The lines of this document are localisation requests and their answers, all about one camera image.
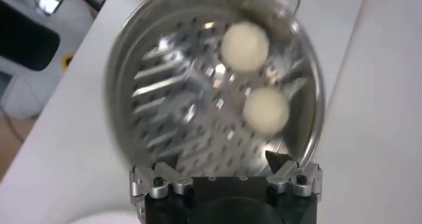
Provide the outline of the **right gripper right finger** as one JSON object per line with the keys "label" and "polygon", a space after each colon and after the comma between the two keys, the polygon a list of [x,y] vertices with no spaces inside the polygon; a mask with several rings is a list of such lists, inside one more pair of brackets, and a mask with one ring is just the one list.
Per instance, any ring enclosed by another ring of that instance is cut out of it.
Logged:
{"label": "right gripper right finger", "polygon": [[272,172],[266,181],[277,194],[283,194],[290,187],[298,197],[322,197],[322,168],[319,164],[308,163],[300,167],[289,155],[268,150],[265,157]]}

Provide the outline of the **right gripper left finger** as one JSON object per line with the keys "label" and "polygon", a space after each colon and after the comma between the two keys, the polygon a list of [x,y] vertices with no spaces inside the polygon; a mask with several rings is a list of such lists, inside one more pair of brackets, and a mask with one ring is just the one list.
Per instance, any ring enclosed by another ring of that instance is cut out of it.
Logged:
{"label": "right gripper left finger", "polygon": [[138,164],[129,172],[129,194],[132,199],[150,195],[153,199],[167,197],[170,192],[184,196],[194,189],[192,177],[176,169],[179,156],[159,157],[151,164]]}

